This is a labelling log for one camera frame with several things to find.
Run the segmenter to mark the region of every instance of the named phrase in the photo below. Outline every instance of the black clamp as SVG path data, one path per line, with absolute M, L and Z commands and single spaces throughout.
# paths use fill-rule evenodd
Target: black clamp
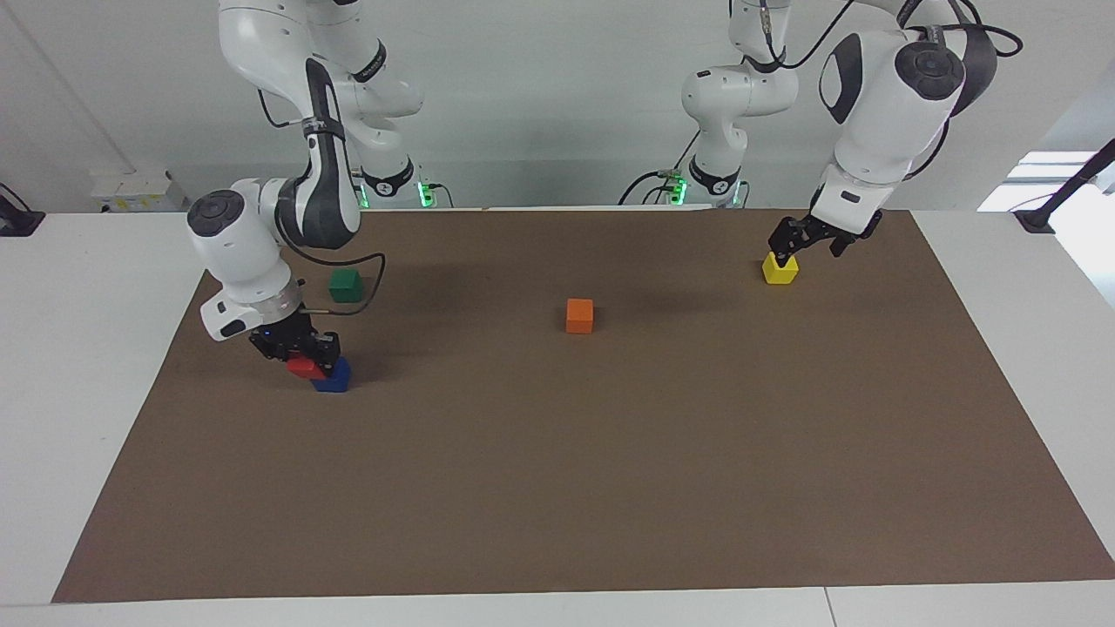
M 879 226 L 879 222 L 882 219 L 883 212 L 876 211 L 863 233 L 856 235 L 843 229 L 837 229 L 813 215 L 806 215 L 802 220 L 783 218 L 767 243 L 770 244 L 770 251 L 774 252 L 778 268 L 785 268 L 792 257 L 824 240 L 833 240 L 828 250 L 832 251 L 833 257 L 838 258 L 844 254 L 847 247 L 859 240 L 866 240 L 874 234 L 875 228 Z
M 341 357 L 340 336 L 334 332 L 319 334 L 308 314 L 294 314 L 274 325 L 260 327 L 248 339 L 268 359 L 312 359 L 327 377 L 331 376 Z

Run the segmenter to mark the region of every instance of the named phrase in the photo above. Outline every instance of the red block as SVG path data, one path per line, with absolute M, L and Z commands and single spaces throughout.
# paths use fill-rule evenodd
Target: red block
M 287 370 L 295 377 L 307 380 L 326 380 L 327 377 L 321 368 L 309 357 L 291 357 L 287 361 Z

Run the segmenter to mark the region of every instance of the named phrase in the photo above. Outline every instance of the black strap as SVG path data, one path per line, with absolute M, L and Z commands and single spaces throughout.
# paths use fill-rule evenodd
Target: black strap
M 708 190 L 708 193 L 714 196 L 723 196 L 731 190 L 731 186 L 736 184 L 739 180 L 739 170 L 735 174 L 729 174 L 728 176 L 716 176 L 705 172 L 697 165 L 697 160 L 689 162 L 689 173 L 692 174 L 694 181 L 699 185 Z
M 394 176 L 388 176 L 387 179 L 377 179 L 367 172 L 361 172 L 363 175 L 363 181 L 376 195 L 382 199 L 395 197 L 399 190 L 401 190 L 414 176 L 415 174 L 415 163 L 407 158 L 407 166 L 403 168 L 403 172 Z
M 379 74 L 379 70 L 384 69 L 385 65 L 387 65 L 387 46 L 384 46 L 384 40 L 380 39 L 379 50 L 376 52 L 376 56 L 368 61 L 368 65 L 363 69 L 353 74 L 352 78 L 356 78 L 357 83 L 368 83 Z

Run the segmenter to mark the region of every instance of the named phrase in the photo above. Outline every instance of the yellow block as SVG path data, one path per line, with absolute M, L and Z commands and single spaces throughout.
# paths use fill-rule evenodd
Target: yellow block
M 774 253 L 768 253 L 766 261 L 763 262 L 763 276 L 767 280 L 767 284 L 770 286 L 788 286 L 794 282 L 797 278 L 797 259 L 791 257 L 789 262 L 786 263 L 785 268 L 778 268 L 778 261 L 775 259 Z

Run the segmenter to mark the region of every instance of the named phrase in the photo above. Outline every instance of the white wall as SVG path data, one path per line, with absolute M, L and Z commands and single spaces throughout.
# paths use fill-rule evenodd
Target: white wall
M 1115 62 L 1049 131 L 1039 151 L 1098 151 L 1115 137 Z
M 4 1 L 133 165 L 169 168 L 194 196 L 242 175 L 301 171 L 298 131 L 268 127 L 252 87 L 226 67 L 215 1 Z M 458 204 L 614 202 L 636 175 L 672 165 L 691 136 L 686 75 L 738 60 L 721 0 L 366 1 L 391 59 L 425 76 L 427 107 L 403 128 Z M 895 206 L 977 206 L 1115 55 L 1111 0 L 1077 0 L 1070 12 L 1047 0 L 978 3 L 988 21 L 1024 36 L 1027 52 L 1004 60 L 992 89 L 956 120 L 940 163 Z M 791 56 L 838 9 L 798 2 Z M 892 25 L 856 7 L 836 36 Z M 821 65 L 803 70 L 793 110 L 749 126 L 744 176 L 755 206 L 802 206 L 816 186 L 840 132 L 813 87 Z M 0 99 L 12 98 L 28 95 L 6 77 Z M 31 117 L 28 135 L 39 142 L 58 145 L 69 133 L 41 112 Z

